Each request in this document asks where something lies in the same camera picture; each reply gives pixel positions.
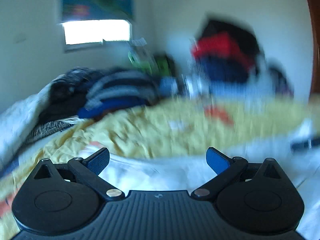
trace red clothing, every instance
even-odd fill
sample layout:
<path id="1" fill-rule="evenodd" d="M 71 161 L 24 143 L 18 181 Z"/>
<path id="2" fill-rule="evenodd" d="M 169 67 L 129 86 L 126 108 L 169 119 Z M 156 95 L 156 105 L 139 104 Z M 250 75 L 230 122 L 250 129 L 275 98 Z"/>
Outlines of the red clothing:
<path id="1" fill-rule="evenodd" d="M 227 32 L 218 33 L 212 37 L 202 38 L 191 50 L 195 58 L 212 55 L 230 58 L 239 62 L 247 71 L 254 66 L 254 59 L 245 55 L 239 45 Z"/>
<path id="2" fill-rule="evenodd" d="M 229 117 L 227 111 L 217 106 L 207 106 L 204 108 L 205 116 L 211 116 L 220 119 L 223 123 L 233 125 L 232 118 Z"/>

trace ribbed plastic surface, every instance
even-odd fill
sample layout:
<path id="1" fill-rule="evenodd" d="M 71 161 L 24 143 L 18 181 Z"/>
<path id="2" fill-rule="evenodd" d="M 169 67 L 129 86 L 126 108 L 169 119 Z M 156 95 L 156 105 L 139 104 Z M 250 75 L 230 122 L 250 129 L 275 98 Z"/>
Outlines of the ribbed plastic surface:
<path id="1" fill-rule="evenodd" d="M 106 149 L 101 154 L 95 156 L 87 165 L 86 167 L 92 171 L 94 174 L 99 175 L 105 167 L 109 164 L 110 161 L 110 154 L 109 151 Z"/>
<path id="2" fill-rule="evenodd" d="M 34 236 L 21 232 L 15 240 L 302 240 L 296 232 L 254 236 L 229 226 L 209 202 L 196 201 L 187 191 L 132 191 L 128 198 L 110 202 L 84 228 L 63 236 Z"/>

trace folded clothes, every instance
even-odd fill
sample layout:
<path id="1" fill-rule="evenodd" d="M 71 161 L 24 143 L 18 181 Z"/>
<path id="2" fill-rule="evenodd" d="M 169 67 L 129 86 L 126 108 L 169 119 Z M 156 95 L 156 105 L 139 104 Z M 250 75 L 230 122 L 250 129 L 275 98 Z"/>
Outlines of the folded clothes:
<path id="1" fill-rule="evenodd" d="M 247 71 L 255 64 L 254 58 L 241 52 L 237 42 L 227 32 L 202 38 L 192 48 L 192 54 L 196 59 L 207 55 L 232 59 L 240 63 Z"/>
<path id="2" fill-rule="evenodd" d="M 158 84 L 139 70 L 121 70 L 97 81 L 89 90 L 84 107 L 92 110 L 107 99 L 120 97 L 142 98 L 152 105 L 159 100 Z"/>
<path id="3" fill-rule="evenodd" d="M 211 81 L 246 83 L 249 78 L 248 72 L 234 60 L 203 56 L 199 58 L 199 62 Z"/>
<path id="4" fill-rule="evenodd" d="M 105 70 L 93 70 L 86 67 L 75 67 L 52 82 L 50 103 L 57 103 L 70 98 L 74 93 L 87 92 L 93 84 L 105 76 Z"/>
<path id="5" fill-rule="evenodd" d="M 213 18 L 209 19 L 209 22 L 204 28 L 199 40 L 202 38 L 212 37 L 221 32 L 227 32 L 230 37 L 236 41 L 240 50 L 245 55 L 255 57 L 260 53 L 256 37 L 248 30 L 242 29 L 228 22 L 215 20 Z"/>
<path id="6" fill-rule="evenodd" d="M 148 102 L 145 99 L 138 97 L 119 97 L 119 98 L 110 98 L 102 101 L 102 104 L 97 108 L 87 110 L 86 108 L 81 108 L 78 111 L 79 118 L 93 118 L 103 113 L 111 113 L 116 110 L 126 109 L 134 106 L 147 105 Z"/>

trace white wall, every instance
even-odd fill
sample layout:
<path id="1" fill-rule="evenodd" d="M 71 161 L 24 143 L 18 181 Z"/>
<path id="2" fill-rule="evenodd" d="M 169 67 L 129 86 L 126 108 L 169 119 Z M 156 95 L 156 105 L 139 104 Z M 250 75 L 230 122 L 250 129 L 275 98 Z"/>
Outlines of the white wall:
<path id="1" fill-rule="evenodd" d="M 154 48 L 150 0 L 134 0 L 133 37 Z M 124 44 L 63 52 L 60 0 L 0 0 L 0 113 L 75 66 L 129 65 Z"/>
<path id="2" fill-rule="evenodd" d="M 313 60 L 307 0 L 153 0 L 153 8 L 158 48 L 180 67 L 207 13 L 234 17 L 252 26 L 266 57 L 285 67 L 296 97 L 307 99 Z"/>

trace wooden door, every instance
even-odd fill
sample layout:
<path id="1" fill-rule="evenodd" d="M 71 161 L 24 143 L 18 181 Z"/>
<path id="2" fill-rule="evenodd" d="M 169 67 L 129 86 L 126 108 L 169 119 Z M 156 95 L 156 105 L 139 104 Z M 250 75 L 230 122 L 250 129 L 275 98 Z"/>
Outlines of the wooden door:
<path id="1" fill-rule="evenodd" d="M 310 94 L 320 93 L 320 0 L 308 0 L 313 40 L 314 40 L 314 59 L 313 73 Z"/>

